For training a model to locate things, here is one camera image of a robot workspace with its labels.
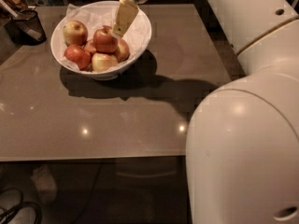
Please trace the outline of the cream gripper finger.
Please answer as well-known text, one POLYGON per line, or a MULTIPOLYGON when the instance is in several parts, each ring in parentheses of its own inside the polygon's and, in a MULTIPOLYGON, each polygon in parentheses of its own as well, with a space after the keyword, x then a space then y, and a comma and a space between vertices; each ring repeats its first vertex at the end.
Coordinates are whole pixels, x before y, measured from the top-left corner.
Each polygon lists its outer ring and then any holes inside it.
POLYGON ((120 0, 113 21, 112 35, 123 38, 138 14, 139 8, 135 0, 120 0))

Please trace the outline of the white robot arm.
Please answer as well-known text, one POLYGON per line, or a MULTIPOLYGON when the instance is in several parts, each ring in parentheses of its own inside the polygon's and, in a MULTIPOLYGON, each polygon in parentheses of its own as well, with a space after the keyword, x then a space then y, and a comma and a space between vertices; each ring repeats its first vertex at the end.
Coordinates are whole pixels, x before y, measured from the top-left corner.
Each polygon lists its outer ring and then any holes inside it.
POLYGON ((299 224, 299 17, 286 0, 207 0, 244 77, 195 109, 192 224, 299 224))

